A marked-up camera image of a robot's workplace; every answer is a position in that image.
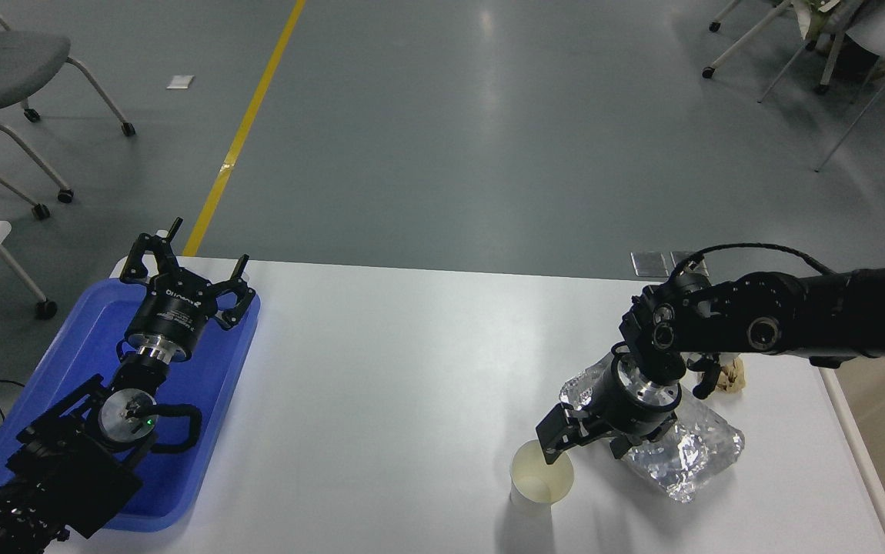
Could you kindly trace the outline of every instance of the chair wheel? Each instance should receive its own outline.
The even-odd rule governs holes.
[[[46,206],[46,204],[35,204],[35,206],[32,207],[32,217],[34,217],[36,221],[49,219],[49,207]]]
[[[35,303],[35,319],[52,319],[54,315],[56,315],[56,302],[45,299]]]

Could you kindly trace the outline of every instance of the gray floor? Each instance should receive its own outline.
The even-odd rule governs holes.
[[[885,98],[817,175],[854,85],[812,95],[823,59],[808,54],[755,102],[799,45],[791,15],[704,81],[766,10],[745,2],[710,34],[721,4],[312,0],[199,253],[630,278],[630,250],[769,241],[884,266]],[[34,97],[41,123],[0,115],[76,190],[58,204],[0,135],[0,172],[53,213],[36,222],[0,192],[6,243],[61,306],[36,322],[0,263],[0,375],[28,378],[138,232],[181,216],[189,233],[291,9],[0,0],[16,27],[70,35],[138,129],[122,137],[72,68]],[[174,74],[196,75],[192,90],[166,91]],[[772,268],[804,271],[766,253],[710,260],[717,278]]]

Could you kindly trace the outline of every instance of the black robotic arm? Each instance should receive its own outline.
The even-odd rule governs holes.
[[[611,438],[618,458],[630,446],[657,441],[675,422],[679,379],[700,372],[693,395],[709,396],[721,353],[788,353],[823,367],[885,355],[885,269],[834,273],[801,255],[822,275],[761,272],[711,285],[706,276],[684,271],[723,248],[700,250],[667,281],[632,298],[619,326],[624,342],[613,349],[612,367],[593,386],[589,403],[556,404],[536,427],[546,462],[601,438]],[[698,355],[686,362],[684,353]]]

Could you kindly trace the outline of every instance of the silver joint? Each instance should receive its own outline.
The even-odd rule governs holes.
[[[624,386],[627,392],[643,404],[662,407],[669,406],[678,400],[679,383],[658,385],[658,383],[650,381],[640,372],[637,365],[633,364],[629,355],[625,355],[619,361],[617,378],[621,382],[621,386]]]
[[[164,364],[168,362],[181,362],[186,354],[182,348],[161,335],[133,335],[129,344],[135,347],[138,355],[145,358],[154,358]]]

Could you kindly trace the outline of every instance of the paper cup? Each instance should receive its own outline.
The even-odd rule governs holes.
[[[573,463],[562,453],[551,466],[545,463],[542,446],[529,441],[514,453],[510,463],[512,501],[552,505],[566,498],[573,487]]]

